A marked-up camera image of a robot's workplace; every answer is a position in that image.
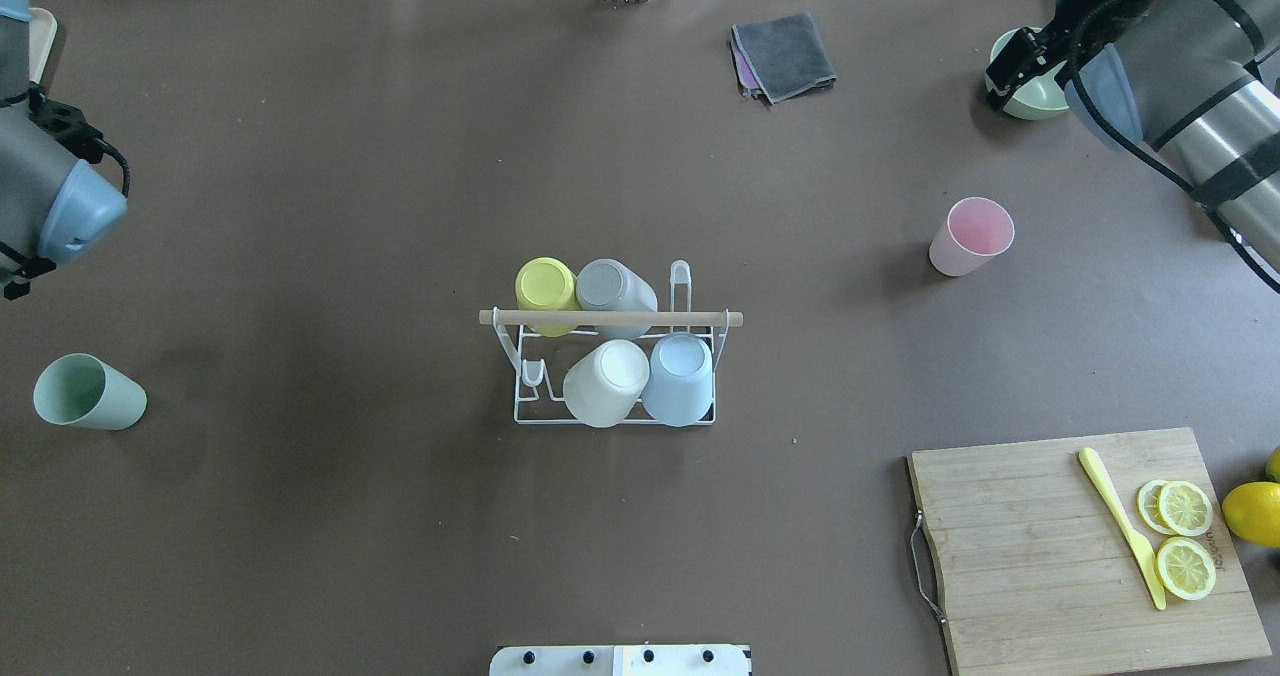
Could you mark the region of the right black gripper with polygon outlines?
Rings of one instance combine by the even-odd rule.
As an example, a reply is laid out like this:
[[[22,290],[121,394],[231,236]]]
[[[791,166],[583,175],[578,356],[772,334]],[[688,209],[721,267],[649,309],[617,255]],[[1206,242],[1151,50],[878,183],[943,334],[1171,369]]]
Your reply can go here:
[[[984,70],[986,102],[993,111],[1000,111],[1012,93],[1036,76],[1046,74],[1062,61],[1060,52],[1041,44],[1038,29],[1010,29],[1001,35],[989,52]]]

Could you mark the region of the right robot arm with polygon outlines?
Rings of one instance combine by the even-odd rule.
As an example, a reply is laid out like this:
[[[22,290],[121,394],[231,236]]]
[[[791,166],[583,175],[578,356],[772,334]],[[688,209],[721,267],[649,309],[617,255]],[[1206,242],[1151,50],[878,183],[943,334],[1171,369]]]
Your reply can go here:
[[[1053,74],[1103,143],[1183,189],[1276,288],[1277,93],[1257,67],[1277,38],[1277,0],[1056,0],[995,52],[986,99],[1002,110]]]

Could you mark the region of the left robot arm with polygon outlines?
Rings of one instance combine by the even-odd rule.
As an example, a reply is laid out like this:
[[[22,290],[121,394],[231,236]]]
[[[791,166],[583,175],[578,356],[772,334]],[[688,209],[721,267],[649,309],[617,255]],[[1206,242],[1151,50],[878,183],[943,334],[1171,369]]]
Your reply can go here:
[[[125,215],[128,189],[93,165],[110,155],[123,181],[131,174],[82,111],[50,101],[29,79],[29,0],[1,3],[3,296],[15,301],[29,293],[31,280],[87,254]]]

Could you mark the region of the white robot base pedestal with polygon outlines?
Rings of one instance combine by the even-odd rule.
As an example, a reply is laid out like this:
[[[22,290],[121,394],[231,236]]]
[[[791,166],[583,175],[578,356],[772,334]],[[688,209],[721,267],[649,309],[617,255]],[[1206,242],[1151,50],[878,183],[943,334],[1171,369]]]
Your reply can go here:
[[[712,644],[503,647],[489,675],[753,675],[749,647]]]

